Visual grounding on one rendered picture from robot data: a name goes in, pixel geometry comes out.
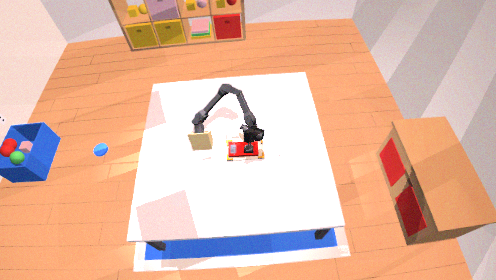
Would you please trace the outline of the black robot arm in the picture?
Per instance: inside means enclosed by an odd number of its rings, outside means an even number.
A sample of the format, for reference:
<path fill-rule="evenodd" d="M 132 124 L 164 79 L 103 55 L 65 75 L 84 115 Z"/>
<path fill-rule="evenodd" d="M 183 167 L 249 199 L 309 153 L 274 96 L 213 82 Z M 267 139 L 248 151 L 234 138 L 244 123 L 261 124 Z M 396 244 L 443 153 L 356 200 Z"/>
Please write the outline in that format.
<path fill-rule="evenodd" d="M 252 142 L 254 141 L 262 141 L 264 137 L 264 129 L 260 129 L 256 123 L 256 117 L 249 109 L 249 106 L 246 102 L 246 99 L 243 95 L 241 89 L 238 89 L 232 86 L 230 83 L 222 83 L 218 88 L 217 93 L 213 96 L 213 98 L 202 108 L 194 114 L 194 117 L 191 120 L 191 124 L 193 124 L 194 133 L 204 133 L 204 121 L 209 117 L 209 111 L 218 103 L 218 101 L 228 93 L 235 94 L 238 102 L 241 106 L 244 115 L 244 121 L 246 125 L 242 124 L 240 129 L 243 130 L 243 135 L 245 137 L 252 136 Z"/>

